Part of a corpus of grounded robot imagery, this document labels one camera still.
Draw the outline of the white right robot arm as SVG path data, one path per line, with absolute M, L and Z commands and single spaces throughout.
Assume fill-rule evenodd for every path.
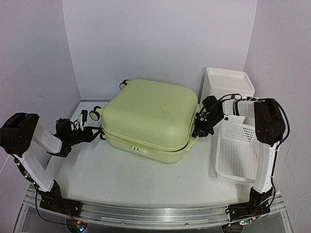
M 247 202 L 227 208 L 231 220 L 270 212 L 275 196 L 274 173 L 280 145 L 290 134 L 281 105 L 272 98 L 242 98 L 228 94 L 208 96 L 196 114 L 194 137 L 214 134 L 218 126 L 215 158 L 217 178 L 252 185 Z

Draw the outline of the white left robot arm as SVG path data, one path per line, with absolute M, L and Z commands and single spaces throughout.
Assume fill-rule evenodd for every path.
M 38 144 L 51 156 L 66 158 L 73 146 L 90 143 L 103 133 L 101 127 L 85 126 L 86 121 L 86 110 L 75 121 L 60 118 L 56 121 L 56 133 L 52 134 L 39 122 L 38 114 L 16 113 L 0 128 L 0 146 L 13 157 L 20 173 L 41 196 L 41 208 L 54 212 L 70 208 L 78 211 L 81 203 L 62 196 L 58 182 L 30 153 L 31 144 Z

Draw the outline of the pale green hard-shell suitcase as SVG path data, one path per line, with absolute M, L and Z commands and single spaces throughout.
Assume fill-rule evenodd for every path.
M 179 161 L 196 143 L 198 97 L 189 88 L 144 79 L 124 80 L 121 92 L 90 111 L 101 137 L 122 150 L 164 163 Z

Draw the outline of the white plastic mesh basket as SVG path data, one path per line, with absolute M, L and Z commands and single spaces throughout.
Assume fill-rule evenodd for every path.
M 219 124 L 215 171 L 218 180 L 253 185 L 259 164 L 255 127 L 227 120 Z

